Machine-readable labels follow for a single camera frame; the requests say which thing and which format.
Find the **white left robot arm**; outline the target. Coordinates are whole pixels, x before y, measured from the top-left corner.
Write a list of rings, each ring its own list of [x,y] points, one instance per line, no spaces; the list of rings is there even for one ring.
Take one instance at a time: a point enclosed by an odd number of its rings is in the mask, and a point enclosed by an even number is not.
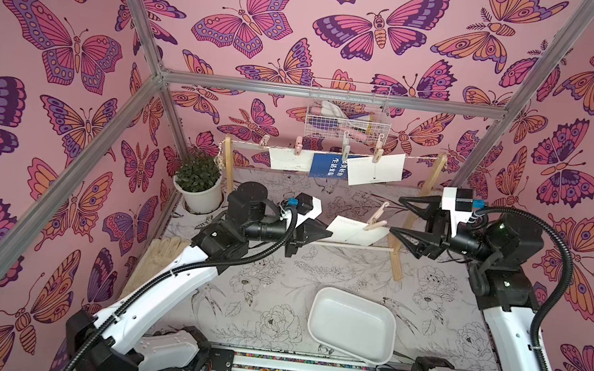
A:
[[[319,220],[321,200],[301,193],[276,204],[265,186],[244,182],[227,209],[199,230],[189,246],[128,296],[94,314],[67,322],[69,362],[62,371],[211,371],[210,343],[195,327],[157,336],[148,330],[189,295],[227,269],[262,261],[277,250],[287,257],[331,237]]]

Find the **grey clothespin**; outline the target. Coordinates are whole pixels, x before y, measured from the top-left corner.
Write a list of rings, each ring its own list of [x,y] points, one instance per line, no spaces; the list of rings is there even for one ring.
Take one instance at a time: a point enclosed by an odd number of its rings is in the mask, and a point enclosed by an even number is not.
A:
[[[345,132],[343,132],[343,134],[341,135],[342,137],[342,146],[341,146],[341,161],[345,164],[347,162],[347,159],[349,158],[350,155],[350,143],[351,143],[351,136],[350,136],[350,132],[348,130],[346,130]]]

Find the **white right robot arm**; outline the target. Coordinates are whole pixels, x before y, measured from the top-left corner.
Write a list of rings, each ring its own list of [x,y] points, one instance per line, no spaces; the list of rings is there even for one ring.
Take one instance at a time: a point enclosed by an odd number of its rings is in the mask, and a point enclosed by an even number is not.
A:
[[[446,252],[466,258],[469,288],[491,333],[503,371],[551,371],[542,324],[569,289],[575,272],[569,248],[545,220],[512,207],[481,206],[470,191],[446,188],[439,196],[400,197],[425,221],[424,230],[390,231],[416,258]],[[555,290],[539,303],[523,265],[552,241],[562,264]],[[456,371],[443,358],[418,357],[411,371]]]

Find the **blue postcard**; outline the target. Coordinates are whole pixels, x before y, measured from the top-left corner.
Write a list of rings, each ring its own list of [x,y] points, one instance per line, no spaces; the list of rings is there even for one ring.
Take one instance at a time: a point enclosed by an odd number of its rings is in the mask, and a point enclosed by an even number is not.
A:
[[[309,177],[320,179],[348,179],[348,164],[343,161],[343,156],[331,153],[314,154],[309,170]]]

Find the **white postcard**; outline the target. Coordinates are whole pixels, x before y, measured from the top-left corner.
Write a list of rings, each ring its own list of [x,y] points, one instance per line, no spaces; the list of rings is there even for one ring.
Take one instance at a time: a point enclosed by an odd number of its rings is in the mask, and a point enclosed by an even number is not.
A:
[[[301,150],[296,153],[293,148],[273,147],[268,149],[272,169],[295,172],[310,172],[314,152]]]
[[[327,229],[332,233],[330,242],[369,246],[386,238],[390,230],[388,227],[374,224],[369,225],[343,216],[337,216]]]
[[[353,157],[347,160],[348,185],[370,185],[399,182],[403,179],[406,157],[382,155],[377,161],[373,157]]]

